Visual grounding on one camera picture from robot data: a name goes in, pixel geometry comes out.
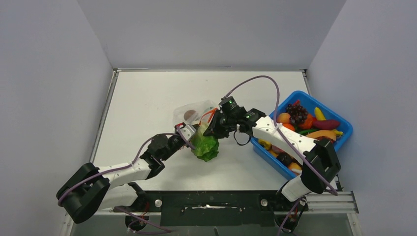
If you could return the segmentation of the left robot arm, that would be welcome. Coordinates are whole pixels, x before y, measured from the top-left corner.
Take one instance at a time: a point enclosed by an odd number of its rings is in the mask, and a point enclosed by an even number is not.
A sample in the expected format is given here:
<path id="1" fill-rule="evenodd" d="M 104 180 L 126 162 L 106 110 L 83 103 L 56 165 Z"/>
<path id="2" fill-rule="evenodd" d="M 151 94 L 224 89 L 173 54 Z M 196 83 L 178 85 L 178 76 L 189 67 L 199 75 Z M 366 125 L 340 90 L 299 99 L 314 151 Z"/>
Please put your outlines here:
<path id="1" fill-rule="evenodd" d="M 135 158 L 113 166 L 83 164 L 58 190 L 58 206 L 63 207 L 74 223 L 82 223 L 105 208 L 105 197 L 124 185 L 158 175 L 164 161 L 186 145 L 178 133 L 161 133 L 148 138 Z"/>

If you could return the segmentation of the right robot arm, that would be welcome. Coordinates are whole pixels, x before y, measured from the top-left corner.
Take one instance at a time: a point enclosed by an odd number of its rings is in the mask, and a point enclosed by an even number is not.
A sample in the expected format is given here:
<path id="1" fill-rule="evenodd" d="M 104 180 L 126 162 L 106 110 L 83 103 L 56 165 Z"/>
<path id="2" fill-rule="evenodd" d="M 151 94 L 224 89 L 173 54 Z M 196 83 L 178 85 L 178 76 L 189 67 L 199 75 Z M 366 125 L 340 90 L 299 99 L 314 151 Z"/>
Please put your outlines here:
<path id="1" fill-rule="evenodd" d="M 222 139 L 235 131 L 270 142 L 302 165 L 301 173 L 278 191 L 276 202 L 281 209 L 290 209 L 296 200 L 309 193 L 338 194 L 331 181 L 341 166 L 330 139 L 317 140 L 298 134 L 258 109 L 246 110 L 230 96 L 219 103 L 219 110 L 214 113 L 204 136 Z"/>

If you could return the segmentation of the clear zip bag orange zipper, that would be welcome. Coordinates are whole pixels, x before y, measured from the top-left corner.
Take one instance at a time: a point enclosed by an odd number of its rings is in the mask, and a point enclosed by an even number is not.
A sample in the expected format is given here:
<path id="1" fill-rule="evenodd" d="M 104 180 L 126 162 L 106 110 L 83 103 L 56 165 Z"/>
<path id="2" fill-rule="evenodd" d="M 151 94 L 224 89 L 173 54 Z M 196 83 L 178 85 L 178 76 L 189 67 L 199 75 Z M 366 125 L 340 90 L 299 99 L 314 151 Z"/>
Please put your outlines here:
<path id="1" fill-rule="evenodd" d="M 217 108 L 218 106 L 211 100 L 190 103 L 177 107 L 173 111 L 173 125 L 176 126 L 180 123 L 192 125 L 201 124 L 202 122 L 209 123 Z M 197 112 L 192 118 L 184 120 L 183 115 L 188 110 L 195 110 Z"/>

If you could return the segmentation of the green lettuce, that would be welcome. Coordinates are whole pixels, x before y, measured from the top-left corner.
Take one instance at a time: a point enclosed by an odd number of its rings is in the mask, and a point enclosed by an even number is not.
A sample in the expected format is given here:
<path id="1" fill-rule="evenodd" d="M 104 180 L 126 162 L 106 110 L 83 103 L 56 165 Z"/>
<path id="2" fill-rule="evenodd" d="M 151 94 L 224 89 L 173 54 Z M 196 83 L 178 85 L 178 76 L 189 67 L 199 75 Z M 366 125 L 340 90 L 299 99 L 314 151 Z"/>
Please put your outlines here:
<path id="1" fill-rule="evenodd" d="M 216 158 L 219 153 L 219 140 L 213 136 L 204 136 L 208 126 L 207 122 L 202 122 L 190 141 L 194 147 L 192 153 L 205 162 Z"/>

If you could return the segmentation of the brown kiwi potato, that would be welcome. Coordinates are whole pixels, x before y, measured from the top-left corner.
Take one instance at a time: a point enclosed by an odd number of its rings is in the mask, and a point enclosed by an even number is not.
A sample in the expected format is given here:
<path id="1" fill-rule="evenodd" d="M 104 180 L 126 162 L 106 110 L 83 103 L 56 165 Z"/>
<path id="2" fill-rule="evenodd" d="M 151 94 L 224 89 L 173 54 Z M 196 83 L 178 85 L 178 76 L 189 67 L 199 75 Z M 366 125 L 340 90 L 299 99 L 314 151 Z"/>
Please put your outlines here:
<path id="1" fill-rule="evenodd" d="M 196 114 L 196 112 L 197 111 L 195 111 L 195 110 L 186 111 L 183 115 L 184 120 L 188 120 L 188 119 L 192 118 Z"/>

